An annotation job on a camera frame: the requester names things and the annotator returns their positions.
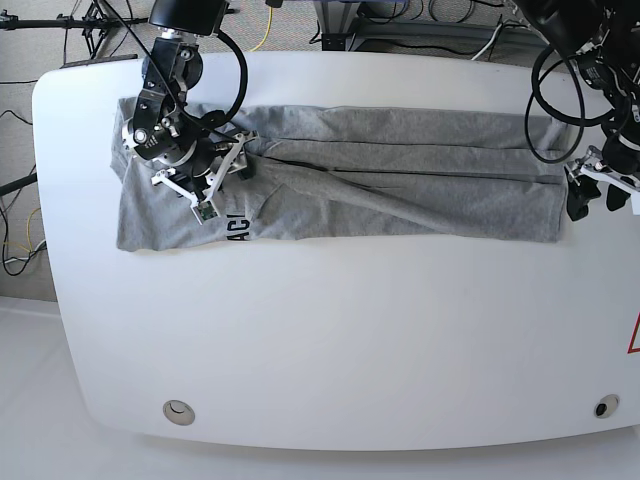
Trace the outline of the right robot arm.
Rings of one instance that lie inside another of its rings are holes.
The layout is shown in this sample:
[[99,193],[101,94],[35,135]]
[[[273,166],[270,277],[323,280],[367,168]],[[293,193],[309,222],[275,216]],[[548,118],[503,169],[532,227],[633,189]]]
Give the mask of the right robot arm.
[[[253,132],[235,128],[248,87],[248,65],[238,45],[221,29],[226,1],[157,1],[149,22],[161,34],[147,51],[142,89],[122,130],[124,147],[138,160],[156,162],[154,185],[187,199],[204,219],[220,214],[214,199],[226,176],[246,166],[244,147]],[[187,110],[187,94],[200,81],[204,63],[197,40],[215,36],[234,53],[240,68],[239,90],[231,107],[202,116]]]

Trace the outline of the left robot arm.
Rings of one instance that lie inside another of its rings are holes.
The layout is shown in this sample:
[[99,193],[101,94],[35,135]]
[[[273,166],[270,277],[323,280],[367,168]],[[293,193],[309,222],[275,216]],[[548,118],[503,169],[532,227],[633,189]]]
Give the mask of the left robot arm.
[[[602,147],[591,146],[573,159],[559,157],[568,180],[566,210],[578,221],[590,201],[608,186],[606,206],[617,211],[630,204],[639,209],[639,4],[636,1],[516,1],[515,14],[546,43],[531,71],[528,102],[553,119],[579,131],[599,127]],[[556,54],[570,74],[579,114],[565,114],[543,97],[541,84]]]

